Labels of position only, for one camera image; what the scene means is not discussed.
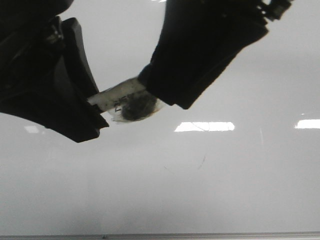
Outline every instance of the clear plastic bag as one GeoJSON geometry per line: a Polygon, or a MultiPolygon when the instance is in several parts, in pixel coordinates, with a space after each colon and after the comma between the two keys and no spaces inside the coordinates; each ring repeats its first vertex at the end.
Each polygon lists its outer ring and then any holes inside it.
{"type": "Polygon", "coordinates": [[[146,119],[166,105],[136,77],[90,97],[88,102],[111,114],[113,121],[125,123],[146,119]]]}

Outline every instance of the small dark object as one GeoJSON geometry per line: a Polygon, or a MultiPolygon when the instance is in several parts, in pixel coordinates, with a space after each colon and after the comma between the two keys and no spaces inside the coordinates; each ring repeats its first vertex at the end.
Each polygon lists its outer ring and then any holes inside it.
{"type": "Polygon", "coordinates": [[[156,108],[157,98],[146,93],[139,97],[132,97],[122,106],[121,115],[125,120],[136,121],[151,115],[156,108]]]}

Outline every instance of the scratch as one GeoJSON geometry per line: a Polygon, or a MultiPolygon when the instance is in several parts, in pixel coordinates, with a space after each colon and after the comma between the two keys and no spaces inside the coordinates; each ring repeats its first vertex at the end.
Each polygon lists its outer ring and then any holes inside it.
{"type": "Polygon", "coordinates": [[[194,122],[192,122],[192,125],[193,125],[193,126],[195,126],[195,127],[196,127],[196,128],[198,128],[198,129],[200,129],[200,130],[204,131],[204,132],[207,132],[207,131],[208,131],[208,130],[205,130],[205,129],[203,129],[203,128],[201,128],[201,127],[197,126],[197,125],[195,125],[195,123],[194,123],[194,122]]]}
{"type": "Polygon", "coordinates": [[[264,135],[262,133],[262,128],[261,127],[260,127],[260,140],[261,140],[262,149],[265,150],[265,140],[264,140],[264,135]]]}
{"type": "Polygon", "coordinates": [[[203,157],[203,159],[202,159],[202,162],[201,162],[200,166],[198,167],[198,170],[199,170],[200,168],[202,168],[203,164],[204,164],[205,161],[206,161],[206,157],[207,157],[207,155],[204,155],[204,157],[203,157]]]}
{"type": "Polygon", "coordinates": [[[167,168],[166,166],[163,166],[165,170],[167,170],[169,173],[171,174],[175,174],[173,171],[171,171],[169,168],[167,168]]]}

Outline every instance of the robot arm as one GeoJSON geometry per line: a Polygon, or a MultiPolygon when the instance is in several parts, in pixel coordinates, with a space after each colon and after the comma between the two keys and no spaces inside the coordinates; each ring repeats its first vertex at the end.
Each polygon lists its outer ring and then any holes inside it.
{"type": "Polygon", "coordinates": [[[136,78],[99,92],[79,23],[56,17],[73,0],[2,0],[0,112],[83,142],[108,127],[100,113],[110,108],[120,106],[128,121],[153,113],[158,99],[188,109],[244,47],[268,33],[266,19],[280,19],[290,2],[167,0],[150,63],[136,78]]]}

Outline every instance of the glossy white surface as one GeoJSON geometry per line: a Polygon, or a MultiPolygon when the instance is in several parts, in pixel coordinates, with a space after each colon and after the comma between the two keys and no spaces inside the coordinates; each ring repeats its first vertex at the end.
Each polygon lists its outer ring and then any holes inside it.
{"type": "MultiPolygon", "coordinates": [[[[165,2],[76,0],[100,90],[148,63],[165,2]]],[[[74,143],[0,114],[0,235],[320,230],[319,0],[296,0],[189,110],[74,143]],[[185,122],[230,131],[175,132],[185,122]]]]}

